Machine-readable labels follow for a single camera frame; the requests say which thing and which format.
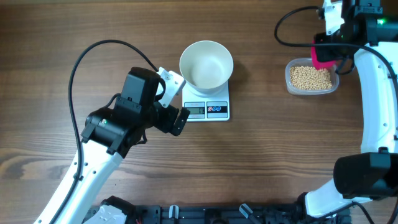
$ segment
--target pink object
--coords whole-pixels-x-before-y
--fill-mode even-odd
[[[329,69],[331,67],[333,67],[336,63],[336,61],[330,61],[330,62],[319,62],[318,61],[318,57],[317,57],[317,53],[315,52],[315,47],[311,47],[311,58],[312,58],[312,63],[313,66],[319,70],[319,69]]]

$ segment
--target container of beans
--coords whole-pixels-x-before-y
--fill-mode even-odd
[[[287,91],[293,95],[319,95],[335,91],[339,84],[336,65],[316,70],[311,58],[291,61],[285,70]]]

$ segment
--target grain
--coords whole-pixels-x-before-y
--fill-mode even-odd
[[[290,68],[290,81],[301,90],[327,90],[331,88],[330,73],[323,68],[300,66]]]

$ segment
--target white scale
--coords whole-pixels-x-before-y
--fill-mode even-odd
[[[182,89],[182,106],[191,111],[187,121],[229,120],[228,82],[215,93],[202,93],[188,83]]]

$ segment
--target kitchen scale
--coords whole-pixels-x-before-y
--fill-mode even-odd
[[[212,93],[202,93],[188,83],[182,89],[182,106],[191,111],[188,122],[229,120],[228,82]]]

